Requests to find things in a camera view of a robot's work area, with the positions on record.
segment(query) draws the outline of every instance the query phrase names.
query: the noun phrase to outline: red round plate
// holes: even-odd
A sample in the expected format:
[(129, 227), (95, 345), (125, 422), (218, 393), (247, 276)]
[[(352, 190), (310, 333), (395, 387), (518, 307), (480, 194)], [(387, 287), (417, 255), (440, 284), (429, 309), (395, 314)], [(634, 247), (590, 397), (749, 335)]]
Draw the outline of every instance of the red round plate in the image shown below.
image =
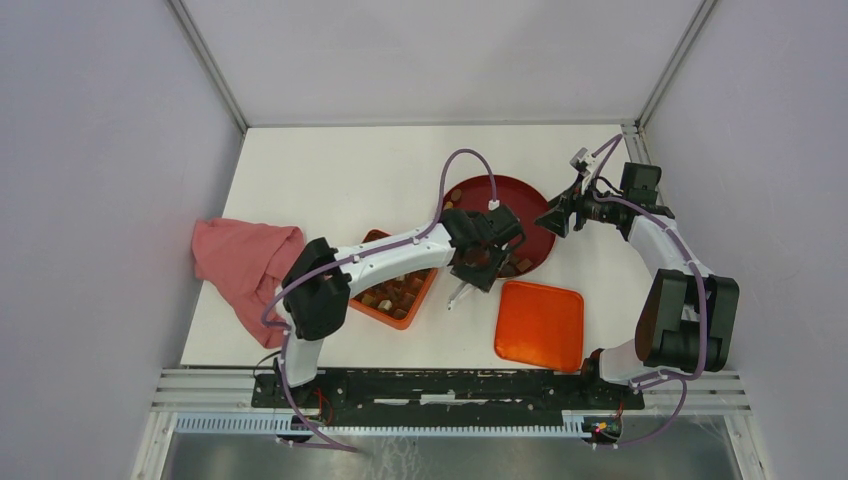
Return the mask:
[[(520, 262), (527, 259), (533, 264), (524, 272), (516, 275), (501, 275), (500, 278), (514, 278), (525, 273), (532, 272), (548, 258), (554, 248), (556, 235), (542, 227), (533, 224), (536, 218), (548, 211), (548, 201), (535, 188), (527, 185), (521, 180), (504, 175), (495, 175), (495, 184), (498, 187), (498, 200), (506, 205), (521, 221), (527, 241), (513, 253), (513, 257)], [(453, 202), (455, 208), (464, 210), (476, 210), (486, 212), (489, 210), (489, 200), (492, 198), (492, 187), (489, 184), (489, 176), (469, 178), (454, 186), (445, 193), (442, 205), (450, 200), (451, 193), (459, 189), (462, 194), (459, 201)]]

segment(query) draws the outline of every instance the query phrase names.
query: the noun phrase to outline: pink towel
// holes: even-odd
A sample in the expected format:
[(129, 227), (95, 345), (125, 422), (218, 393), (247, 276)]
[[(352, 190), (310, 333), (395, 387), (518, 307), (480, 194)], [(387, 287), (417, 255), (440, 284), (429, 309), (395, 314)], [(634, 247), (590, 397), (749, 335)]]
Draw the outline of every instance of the pink towel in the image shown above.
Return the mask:
[[(297, 227), (226, 218), (199, 221), (191, 239), (194, 274), (215, 285), (244, 328), (263, 347), (279, 347), (282, 330), (263, 326), (259, 317), (303, 245), (303, 232)], [(272, 313), (271, 320), (281, 319)]]

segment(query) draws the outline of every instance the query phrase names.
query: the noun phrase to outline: food piece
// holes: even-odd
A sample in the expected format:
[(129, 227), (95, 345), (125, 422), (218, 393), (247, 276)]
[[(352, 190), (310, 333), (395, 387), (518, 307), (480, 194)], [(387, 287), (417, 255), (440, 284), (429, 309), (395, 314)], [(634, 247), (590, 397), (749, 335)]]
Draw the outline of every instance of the food piece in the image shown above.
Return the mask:
[(398, 295), (398, 291), (395, 290), (394, 287), (387, 286), (386, 287), (386, 294), (389, 296), (389, 299), (392, 301), (392, 303), (394, 303), (394, 304), (400, 303), (400, 295)]
[(415, 295), (407, 292), (403, 294), (403, 301), (400, 302), (400, 307), (409, 310), (412, 308), (413, 303), (415, 303)]
[(529, 269), (532, 266), (533, 266), (533, 262), (531, 262), (529, 258), (525, 258), (524, 260), (518, 262), (515, 265), (515, 268), (517, 268), (519, 272), (524, 273), (524, 272), (527, 271), (527, 269)]
[(501, 277), (514, 277), (515, 275), (515, 267), (512, 265), (504, 265), (501, 269)]
[(412, 289), (412, 291), (414, 293), (420, 292), (421, 287), (423, 287), (423, 286), (424, 286), (424, 280), (421, 280), (420, 278), (413, 278), (412, 282), (409, 285), (409, 287)]

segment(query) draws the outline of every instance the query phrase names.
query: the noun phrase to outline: orange tray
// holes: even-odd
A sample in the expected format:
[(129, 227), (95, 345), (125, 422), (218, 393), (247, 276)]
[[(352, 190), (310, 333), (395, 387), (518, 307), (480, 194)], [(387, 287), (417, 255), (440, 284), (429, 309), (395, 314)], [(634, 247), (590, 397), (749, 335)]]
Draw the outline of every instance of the orange tray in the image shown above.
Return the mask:
[[(363, 241), (373, 242), (388, 236), (388, 233), (381, 230), (371, 230), (365, 235)], [(354, 310), (376, 318), (390, 327), (406, 330), (415, 318), (415, 314), (418, 313), (418, 308), (424, 301), (427, 291), (430, 290), (437, 272), (436, 268), (418, 270), (407, 273), (403, 280), (398, 278), (374, 285), (353, 297), (349, 305)], [(370, 299), (368, 305), (365, 304), (366, 297)], [(387, 311), (378, 310), (377, 307), (384, 300), (391, 302), (391, 308)]]
[(583, 297), (571, 290), (509, 281), (501, 292), (495, 353), (561, 372), (583, 361)]

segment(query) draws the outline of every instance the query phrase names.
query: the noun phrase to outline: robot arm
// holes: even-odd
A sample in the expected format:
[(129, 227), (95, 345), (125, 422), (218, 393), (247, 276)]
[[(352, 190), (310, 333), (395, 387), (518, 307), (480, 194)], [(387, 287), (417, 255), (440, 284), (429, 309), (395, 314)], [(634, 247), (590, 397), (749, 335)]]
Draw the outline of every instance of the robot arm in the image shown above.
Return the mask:
[(452, 265), (452, 275), (488, 292), (525, 239), (518, 218), (505, 205), (486, 213), (448, 209), (422, 236), (427, 230), (337, 249), (324, 238), (306, 245), (280, 288), (316, 268), (341, 265), (294, 288), (277, 306), (291, 326), (283, 361), (291, 386), (315, 378), (324, 338), (341, 328), (348, 301), (363, 290), (416, 270)]
[[(613, 201), (610, 193), (601, 194), (596, 189), (597, 178), (592, 175), (592, 160), (586, 153), (585, 149), (581, 150), (571, 161), (579, 172), (577, 180), (548, 202), (549, 210), (536, 219), (536, 224), (560, 237), (568, 235), (572, 214), (575, 231), (581, 230), (587, 220), (613, 224), (654, 274), (633, 340), (596, 351), (587, 362), (597, 362), (595, 367), (602, 380), (619, 384), (627, 384), (660, 368), (693, 372), (701, 345), (698, 291), (690, 268), (694, 265), (704, 278), (707, 298), (704, 369), (721, 370), (730, 350), (739, 286), (732, 278), (714, 275), (698, 261), (677, 232), (674, 215), (667, 207), (656, 204), (662, 175), (659, 167), (626, 163), (620, 196)], [(633, 205), (653, 219), (642, 215)]]

